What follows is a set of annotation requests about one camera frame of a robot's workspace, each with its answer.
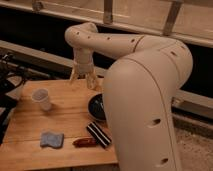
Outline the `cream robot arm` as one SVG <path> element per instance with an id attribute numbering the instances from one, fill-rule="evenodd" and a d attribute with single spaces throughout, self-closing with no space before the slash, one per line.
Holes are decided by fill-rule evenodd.
<path id="1" fill-rule="evenodd" d="M 69 27 L 65 40 L 74 71 L 90 70 L 95 52 L 115 60 L 102 86 L 120 171 L 182 171 L 171 106 L 192 72 L 188 47 L 167 37 L 100 33 L 90 22 Z"/>

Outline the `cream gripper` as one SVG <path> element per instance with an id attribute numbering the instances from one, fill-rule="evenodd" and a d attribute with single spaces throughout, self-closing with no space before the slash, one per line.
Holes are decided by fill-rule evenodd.
<path id="1" fill-rule="evenodd" d="M 87 88 L 96 90 L 99 87 L 98 77 L 94 71 L 92 58 L 93 52 L 87 49 L 74 50 L 74 66 L 71 71 L 69 82 L 73 83 L 78 75 L 86 75 Z"/>

